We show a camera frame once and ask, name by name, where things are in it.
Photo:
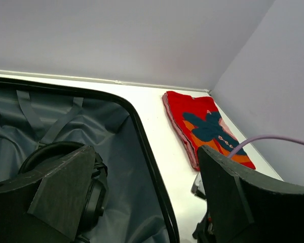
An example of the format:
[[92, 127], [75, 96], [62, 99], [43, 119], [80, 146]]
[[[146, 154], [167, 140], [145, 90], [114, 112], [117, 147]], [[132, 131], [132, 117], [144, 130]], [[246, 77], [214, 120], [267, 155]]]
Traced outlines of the pink kids suitcase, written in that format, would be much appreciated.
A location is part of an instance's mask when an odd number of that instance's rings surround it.
[[179, 241], [130, 102], [0, 77], [0, 242]]

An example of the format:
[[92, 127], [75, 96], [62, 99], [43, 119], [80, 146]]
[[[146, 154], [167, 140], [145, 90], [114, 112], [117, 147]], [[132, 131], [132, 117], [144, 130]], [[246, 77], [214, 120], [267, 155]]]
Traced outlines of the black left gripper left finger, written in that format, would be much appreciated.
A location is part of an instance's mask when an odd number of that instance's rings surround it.
[[73, 242], [94, 161], [94, 148], [83, 146], [1, 181], [0, 242]]

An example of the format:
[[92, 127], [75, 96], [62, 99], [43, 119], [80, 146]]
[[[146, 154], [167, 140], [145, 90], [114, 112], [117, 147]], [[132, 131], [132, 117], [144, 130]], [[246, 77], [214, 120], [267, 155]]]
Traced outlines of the red orange knit sweater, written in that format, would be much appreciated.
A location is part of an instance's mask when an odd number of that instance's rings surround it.
[[162, 101], [194, 170], [200, 170], [197, 156], [199, 147], [207, 145], [227, 156], [239, 145], [211, 97], [195, 98], [167, 91]]

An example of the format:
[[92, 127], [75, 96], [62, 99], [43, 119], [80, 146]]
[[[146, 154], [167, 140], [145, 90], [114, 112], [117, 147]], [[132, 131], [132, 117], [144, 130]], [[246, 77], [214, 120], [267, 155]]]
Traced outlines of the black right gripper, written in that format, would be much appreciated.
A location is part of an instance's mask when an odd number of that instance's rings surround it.
[[216, 242], [213, 232], [213, 223], [207, 206], [206, 192], [200, 172], [196, 174], [193, 180], [191, 194], [198, 201], [198, 207], [195, 209], [198, 221], [192, 233], [193, 239], [197, 242]]

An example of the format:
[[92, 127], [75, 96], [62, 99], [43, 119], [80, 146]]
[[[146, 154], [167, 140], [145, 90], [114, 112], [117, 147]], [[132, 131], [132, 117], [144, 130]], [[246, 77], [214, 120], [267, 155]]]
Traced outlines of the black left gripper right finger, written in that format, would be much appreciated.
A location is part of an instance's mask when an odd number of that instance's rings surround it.
[[207, 212], [199, 242], [304, 242], [304, 186], [198, 149]]

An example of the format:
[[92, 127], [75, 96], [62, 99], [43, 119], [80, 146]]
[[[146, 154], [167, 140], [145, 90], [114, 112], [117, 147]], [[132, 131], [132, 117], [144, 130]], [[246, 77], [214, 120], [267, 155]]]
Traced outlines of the black wired headset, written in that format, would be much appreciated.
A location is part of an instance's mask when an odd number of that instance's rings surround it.
[[[40, 144], [21, 165], [18, 174], [24, 174], [35, 169], [38, 165], [51, 162], [84, 146], [80, 142], [64, 141], [51, 144]], [[87, 191], [85, 205], [83, 207], [80, 223], [78, 226], [75, 242], [89, 242], [90, 240], [83, 235], [84, 232], [94, 228], [100, 216], [103, 215], [107, 196], [107, 166], [98, 152], [95, 153], [94, 172], [91, 175], [91, 182]]]

